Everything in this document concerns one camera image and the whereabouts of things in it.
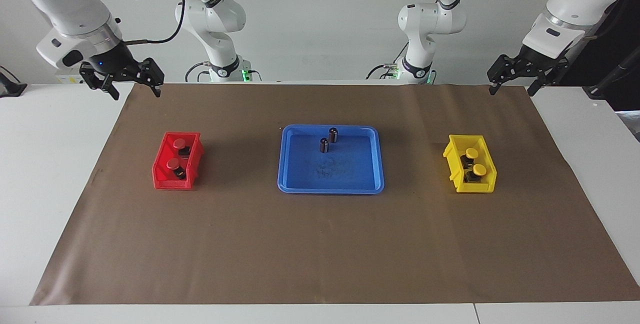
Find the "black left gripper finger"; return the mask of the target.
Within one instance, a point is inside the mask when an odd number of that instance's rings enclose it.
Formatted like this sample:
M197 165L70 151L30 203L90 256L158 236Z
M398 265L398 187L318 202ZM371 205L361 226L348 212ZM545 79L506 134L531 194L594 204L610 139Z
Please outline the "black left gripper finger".
M523 60L516 56L500 55L487 70L487 80L490 82L489 93L494 96L503 84L516 80L521 76Z
M530 85L530 97L534 97L541 89L556 86L570 68L568 61L558 62L553 68L540 71L537 78Z

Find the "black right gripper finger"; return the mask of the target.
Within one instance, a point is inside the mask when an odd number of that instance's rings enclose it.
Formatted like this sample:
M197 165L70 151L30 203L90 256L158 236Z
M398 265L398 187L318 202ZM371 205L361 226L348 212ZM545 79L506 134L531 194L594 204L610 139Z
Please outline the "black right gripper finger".
M162 94L165 74L153 58L146 58L140 62L140 81L149 87L155 97Z
M91 64L80 65L80 76L82 76L83 82L89 89L100 90L108 94L113 100L119 100L121 94L118 89L114 87L114 80L111 76L98 73Z

